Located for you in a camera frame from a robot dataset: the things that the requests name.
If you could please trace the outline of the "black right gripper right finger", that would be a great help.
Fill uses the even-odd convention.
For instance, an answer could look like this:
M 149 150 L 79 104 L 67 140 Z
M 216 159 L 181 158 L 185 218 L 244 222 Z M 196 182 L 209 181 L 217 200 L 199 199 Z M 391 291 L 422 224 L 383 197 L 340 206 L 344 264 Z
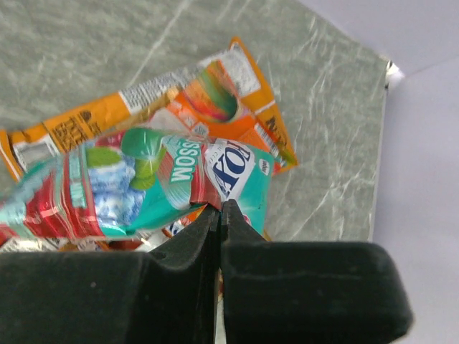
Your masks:
M 222 208 L 228 343 L 391 343 L 413 314 L 397 267 L 369 242 L 269 242 Z

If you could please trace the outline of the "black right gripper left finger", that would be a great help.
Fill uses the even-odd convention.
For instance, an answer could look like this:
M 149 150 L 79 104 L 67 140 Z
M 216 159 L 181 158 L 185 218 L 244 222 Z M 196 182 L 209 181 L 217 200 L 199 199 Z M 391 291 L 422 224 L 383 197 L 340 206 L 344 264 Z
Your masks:
M 151 252 L 1 255 L 3 343 L 213 343 L 219 212 Z

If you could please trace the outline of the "teal candy snack pack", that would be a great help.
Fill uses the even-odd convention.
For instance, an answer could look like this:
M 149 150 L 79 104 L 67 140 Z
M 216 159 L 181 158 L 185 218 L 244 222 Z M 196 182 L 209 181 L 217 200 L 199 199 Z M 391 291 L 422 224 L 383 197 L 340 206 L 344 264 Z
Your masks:
M 272 174 L 251 145 L 136 126 L 34 166 L 1 202 L 1 233 L 119 239 L 229 200 L 262 231 Z

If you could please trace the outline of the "orange chip bag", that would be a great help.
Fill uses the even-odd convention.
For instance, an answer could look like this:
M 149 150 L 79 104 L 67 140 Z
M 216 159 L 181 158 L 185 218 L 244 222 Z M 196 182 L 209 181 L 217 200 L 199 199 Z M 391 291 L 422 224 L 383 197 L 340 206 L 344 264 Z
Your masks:
M 275 134 L 283 148 L 294 151 L 273 91 L 239 37 L 229 47 L 191 66 L 178 68 L 124 90 L 75 107 L 24 130 L 1 130 L 1 162 L 14 181 L 28 168 L 85 141 L 135 115 L 170 87 L 185 86 L 211 62 L 222 60 L 242 102 Z

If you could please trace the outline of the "orange cracker snack pack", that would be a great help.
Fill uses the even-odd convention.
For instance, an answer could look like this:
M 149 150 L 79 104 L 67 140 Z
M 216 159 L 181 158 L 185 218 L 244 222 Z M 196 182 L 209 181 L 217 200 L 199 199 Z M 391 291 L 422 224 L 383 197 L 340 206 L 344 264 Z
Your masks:
M 157 100 L 106 132 L 141 123 L 150 123 L 153 128 L 162 130 L 236 140 L 260 148 L 275 159 L 274 174 L 298 165 L 295 153 L 283 148 L 275 134 L 242 102 L 220 59 L 211 62 L 187 85 L 170 87 Z

